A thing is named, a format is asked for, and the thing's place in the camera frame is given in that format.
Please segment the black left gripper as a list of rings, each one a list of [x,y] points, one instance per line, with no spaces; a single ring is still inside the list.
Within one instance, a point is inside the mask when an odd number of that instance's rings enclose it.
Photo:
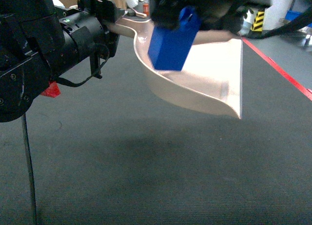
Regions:
[[[98,20],[101,33],[96,40],[97,49],[90,55],[91,76],[101,79],[101,68],[117,51],[119,35],[110,32],[109,24],[114,24],[125,14],[125,9],[118,8],[113,0],[77,0],[78,10]]]

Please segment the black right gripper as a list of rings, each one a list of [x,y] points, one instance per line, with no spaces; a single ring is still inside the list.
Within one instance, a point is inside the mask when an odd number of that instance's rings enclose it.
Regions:
[[[179,26],[180,11],[192,7],[201,20],[200,30],[238,32],[251,7],[268,7],[268,0],[150,0],[154,25],[170,30]]]

